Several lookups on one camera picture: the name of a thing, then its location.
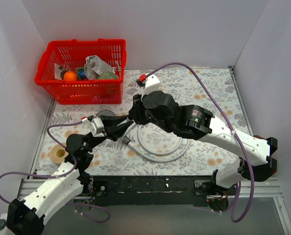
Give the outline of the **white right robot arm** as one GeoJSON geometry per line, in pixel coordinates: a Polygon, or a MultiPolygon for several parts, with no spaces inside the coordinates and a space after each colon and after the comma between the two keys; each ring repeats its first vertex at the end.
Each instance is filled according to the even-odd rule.
{"type": "Polygon", "coordinates": [[[134,95],[129,119],[138,125],[152,123],[177,137],[210,143],[237,155],[238,160],[213,172],[211,182],[204,185],[205,192],[211,188],[219,195],[244,179],[263,182],[277,172],[277,160],[272,157],[277,139],[231,130],[211,111],[198,105],[180,106],[162,91],[134,95]]]}

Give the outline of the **grey shower head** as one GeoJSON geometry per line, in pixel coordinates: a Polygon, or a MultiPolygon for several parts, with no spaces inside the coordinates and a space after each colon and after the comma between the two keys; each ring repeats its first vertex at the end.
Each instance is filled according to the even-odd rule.
{"type": "MultiPolygon", "coordinates": [[[[100,118],[100,117],[102,117],[102,115],[106,115],[106,116],[116,116],[115,113],[112,112],[112,111],[110,111],[110,110],[102,110],[99,113],[97,113],[97,116],[96,117],[97,118],[100,118]]],[[[123,139],[124,139],[124,135],[119,140],[116,141],[117,144],[120,145],[121,142],[123,141],[123,139]]]]}

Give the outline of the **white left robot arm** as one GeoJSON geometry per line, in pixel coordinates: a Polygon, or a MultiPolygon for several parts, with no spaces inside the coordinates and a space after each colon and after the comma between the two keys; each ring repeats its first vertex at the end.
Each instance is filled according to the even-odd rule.
{"type": "Polygon", "coordinates": [[[89,116],[81,119],[89,128],[85,135],[71,134],[64,146],[68,155],[58,169],[22,200],[8,206],[6,227],[14,235],[40,235],[50,218],[77,195],[92,192],[93,179],[86,173],[93,149],[105,140],[117,141],[132,125],[127,116],[89,116]]]}

